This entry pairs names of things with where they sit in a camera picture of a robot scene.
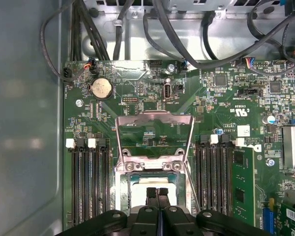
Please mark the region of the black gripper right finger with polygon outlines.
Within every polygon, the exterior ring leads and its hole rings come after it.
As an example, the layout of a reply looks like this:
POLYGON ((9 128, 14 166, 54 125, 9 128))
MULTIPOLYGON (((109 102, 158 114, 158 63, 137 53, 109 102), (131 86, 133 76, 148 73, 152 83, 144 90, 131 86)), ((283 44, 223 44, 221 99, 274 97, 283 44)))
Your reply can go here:
POLYGON ((158 189, 165 236, 262 236, 263 230, 218 211, 206 209, 196 216, 170 205, 168 189, 158 189))

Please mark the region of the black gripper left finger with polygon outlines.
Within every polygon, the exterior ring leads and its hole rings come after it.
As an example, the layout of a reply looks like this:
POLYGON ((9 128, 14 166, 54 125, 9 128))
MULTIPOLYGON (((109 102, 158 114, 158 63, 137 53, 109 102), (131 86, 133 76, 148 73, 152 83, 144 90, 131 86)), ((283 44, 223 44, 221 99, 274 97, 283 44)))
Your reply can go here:
POLYGON ((156 236, 159 207, 157 189, 147 188, 146 205, 132 208, 130 215, 109 210, 61 232, 62 236, 156 236))

